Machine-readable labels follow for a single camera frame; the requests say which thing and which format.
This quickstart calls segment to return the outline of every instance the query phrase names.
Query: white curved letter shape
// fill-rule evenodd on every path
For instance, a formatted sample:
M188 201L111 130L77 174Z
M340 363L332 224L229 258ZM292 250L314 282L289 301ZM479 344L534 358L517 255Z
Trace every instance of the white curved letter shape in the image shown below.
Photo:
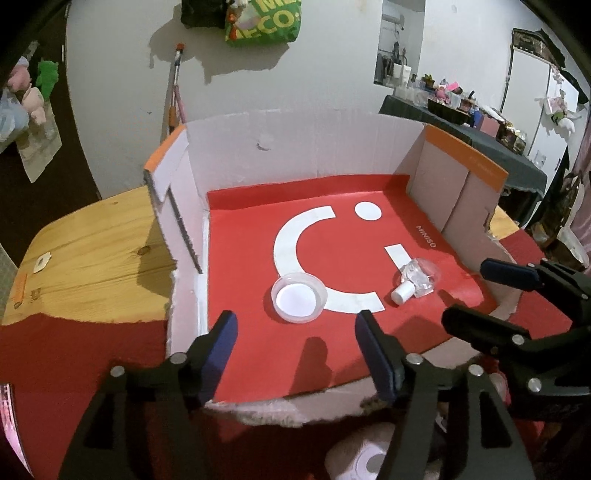
M312 208L312 210L307 210L296 215L279 230L273 247L273 259L279 275L283 276L293 272L304 272L297 259L297 241L300 239L300 235L304 230L310 225L329 218L336 218L332 207ZM371 312L385 310L378 294L374 291L371 293L346 293L328 287L326 287L326 290L328 292L328 300L324 308L332 312L357 314L361 310L370 310Z

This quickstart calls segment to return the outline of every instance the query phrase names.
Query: green plush toy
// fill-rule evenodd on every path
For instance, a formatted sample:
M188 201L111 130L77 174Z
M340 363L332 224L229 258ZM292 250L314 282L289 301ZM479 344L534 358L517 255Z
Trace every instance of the green plush toy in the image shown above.
M37 66L37 81L35 86L41 90L45 101L49 100L53 87L55 87L60 78L57 73L57 65L55 61L45 60L40 61Z

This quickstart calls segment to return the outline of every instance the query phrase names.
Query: green bag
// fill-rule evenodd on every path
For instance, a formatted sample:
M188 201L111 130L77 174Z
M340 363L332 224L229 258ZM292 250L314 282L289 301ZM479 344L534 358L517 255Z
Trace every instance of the green bag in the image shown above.
M228 8L226 41L232 46L294 41L300 33L301 0L251 0Z

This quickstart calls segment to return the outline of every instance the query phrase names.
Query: pink curtain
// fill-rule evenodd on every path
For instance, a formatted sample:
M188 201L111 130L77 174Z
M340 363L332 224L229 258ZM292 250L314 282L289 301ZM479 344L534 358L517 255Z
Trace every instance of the pink curtain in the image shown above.
M575 215L570 229L577 236L583 245L589 258L591 258L591 185L589 184L589 171L591 171L591 115L587 120L585 135L581 142L579 155L574 163L573 172L583 173L583 185L585 187L585 197L581 208ZM591 276L591 267L585 274Z

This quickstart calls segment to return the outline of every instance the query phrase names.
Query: dark green tablecloth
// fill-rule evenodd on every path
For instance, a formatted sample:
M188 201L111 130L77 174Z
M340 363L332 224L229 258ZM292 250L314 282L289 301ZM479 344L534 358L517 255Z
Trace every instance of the dark green tablecloth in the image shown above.
M490 135L475 128L455 125L434 115L426 108L415 106L391 95L384 99L379 113L417 120L441 128L504 168L509 173L505 182L507 188L535 194L534 204L544 197L546 174L527 158L513 153Z

